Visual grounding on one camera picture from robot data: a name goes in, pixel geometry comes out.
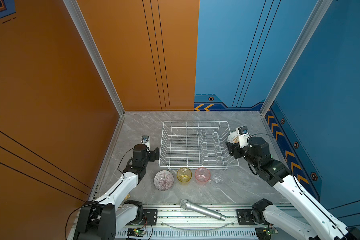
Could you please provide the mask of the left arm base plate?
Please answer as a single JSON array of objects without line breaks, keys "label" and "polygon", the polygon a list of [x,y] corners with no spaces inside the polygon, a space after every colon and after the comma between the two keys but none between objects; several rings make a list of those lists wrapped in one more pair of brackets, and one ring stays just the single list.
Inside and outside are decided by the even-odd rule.
[{"label": "left arm base plate", "polygon": [[144,225],[146,220],[152,225],[155,226],[158,220],[158,210],[157,209],[143,209],[143,218],[140,220],[138,225]]}]

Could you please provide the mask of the striped ceramic bowl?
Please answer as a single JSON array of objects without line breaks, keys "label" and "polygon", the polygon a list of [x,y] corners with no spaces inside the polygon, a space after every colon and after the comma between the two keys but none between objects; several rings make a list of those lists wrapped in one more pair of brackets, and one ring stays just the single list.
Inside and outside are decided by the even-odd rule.
[{"label": "striped ceramic bowl", "polygon": [[154,186],[160,191],[169,190],[173,184],[174,175],[170,171],[159,171],[154,177]]}]

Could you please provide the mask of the pink glass cup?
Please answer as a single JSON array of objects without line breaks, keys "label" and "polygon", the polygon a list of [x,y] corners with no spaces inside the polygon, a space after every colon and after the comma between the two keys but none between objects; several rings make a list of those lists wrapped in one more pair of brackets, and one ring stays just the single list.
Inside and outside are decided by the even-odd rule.
[{"label": "pink glass cup", "polygon": [[207,168],[196,169],[195,179],[199,185],[201,186],[206,185],[210,181],[210,178],[211,178],[211,172]]}]

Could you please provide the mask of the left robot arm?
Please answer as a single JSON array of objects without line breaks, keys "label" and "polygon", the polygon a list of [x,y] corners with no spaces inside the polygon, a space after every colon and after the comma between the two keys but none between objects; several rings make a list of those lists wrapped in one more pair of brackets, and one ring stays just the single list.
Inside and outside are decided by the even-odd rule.
[{"label": "left robot arm", "polygon": [[151,150],[147,142],[135,145],[119,180],[97,200],[87,201],[78,208],[73,239],[114,240],[116,233],[128,223],[139,223],[143,219],[143,204],[124,199],[141,182],[148,163],[159,158],[159,148]]}]

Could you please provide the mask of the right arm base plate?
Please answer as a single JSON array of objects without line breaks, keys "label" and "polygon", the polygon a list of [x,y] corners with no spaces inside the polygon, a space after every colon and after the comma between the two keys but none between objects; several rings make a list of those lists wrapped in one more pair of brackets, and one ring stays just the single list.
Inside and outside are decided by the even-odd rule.
[{"label": "right arm base plate", "polygon": [[257,225],[257,223],[254,220],[252,209],[237,209],[237,220],[238,224],[240,226],[246,226],[246,225]]}]

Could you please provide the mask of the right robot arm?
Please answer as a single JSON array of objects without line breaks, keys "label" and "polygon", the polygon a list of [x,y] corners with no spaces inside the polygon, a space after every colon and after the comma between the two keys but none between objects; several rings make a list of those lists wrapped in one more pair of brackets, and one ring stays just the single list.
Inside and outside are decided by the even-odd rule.
[{"label": "right robot arm", "polygon": [[297,240],[360,240],[360,230],[348,227],[325,209],[297,180],[282,162],[272,158],[269,144],[262,137],[228,137],[230,156],[244,158],[253,173],[282,194],[307,221],[284,213],[275,204],[262,199],[253,204],[257,224],[275,225]]}]

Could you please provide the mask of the clear glass cup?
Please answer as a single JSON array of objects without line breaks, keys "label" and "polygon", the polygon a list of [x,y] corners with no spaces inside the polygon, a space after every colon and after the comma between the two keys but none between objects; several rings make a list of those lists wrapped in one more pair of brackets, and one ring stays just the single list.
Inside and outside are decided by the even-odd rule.
[{"label": "clear glass cup", "polygon": [[213,172],[211,183],[214,187],[221,186],[225,182],[225,174],[223,172]]}]

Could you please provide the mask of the yellow glass cup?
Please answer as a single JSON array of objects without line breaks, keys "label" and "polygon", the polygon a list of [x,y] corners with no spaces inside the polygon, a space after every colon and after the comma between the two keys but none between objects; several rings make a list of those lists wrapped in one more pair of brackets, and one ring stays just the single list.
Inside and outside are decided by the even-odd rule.
[{"label": "yellow glass cup", "polygon": [[180,184],[186,185],[192,179],[192,171],[189,168],[180,168],[177,171],[177,180]]}]

